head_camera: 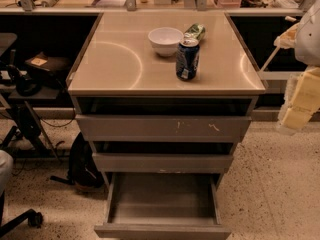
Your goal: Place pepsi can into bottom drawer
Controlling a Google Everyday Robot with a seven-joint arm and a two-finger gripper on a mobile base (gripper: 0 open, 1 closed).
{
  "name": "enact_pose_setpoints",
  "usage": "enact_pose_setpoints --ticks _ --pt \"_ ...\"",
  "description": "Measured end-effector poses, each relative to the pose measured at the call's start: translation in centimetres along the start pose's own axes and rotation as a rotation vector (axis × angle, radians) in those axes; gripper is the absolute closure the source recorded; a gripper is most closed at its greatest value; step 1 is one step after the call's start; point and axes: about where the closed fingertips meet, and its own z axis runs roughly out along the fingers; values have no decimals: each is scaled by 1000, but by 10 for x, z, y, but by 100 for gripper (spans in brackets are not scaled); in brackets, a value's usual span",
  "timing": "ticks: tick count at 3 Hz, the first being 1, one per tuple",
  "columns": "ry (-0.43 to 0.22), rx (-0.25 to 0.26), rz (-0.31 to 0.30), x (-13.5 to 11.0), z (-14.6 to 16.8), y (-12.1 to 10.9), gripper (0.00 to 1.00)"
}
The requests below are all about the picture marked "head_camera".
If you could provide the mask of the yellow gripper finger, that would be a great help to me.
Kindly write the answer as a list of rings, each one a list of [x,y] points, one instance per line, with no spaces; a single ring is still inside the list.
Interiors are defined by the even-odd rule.
[[[320,109],[320,68],[308,66],[292,74],[286,85],[284,104],[278,114],[279,132],[298,132]]]
[[[282,49],[295,47],[298,24],[294,24],[274,40],[274,45]]]

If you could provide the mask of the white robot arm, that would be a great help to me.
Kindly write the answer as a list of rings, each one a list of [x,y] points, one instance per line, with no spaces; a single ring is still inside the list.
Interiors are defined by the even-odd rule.
[[[278,36],[274,45],[293,48],[296,60],[307,66],[303,73],[289,77],[285,102],[278,114],[277,130],[293,135],[320,108],[320,0],[315,0],[298,23]]]

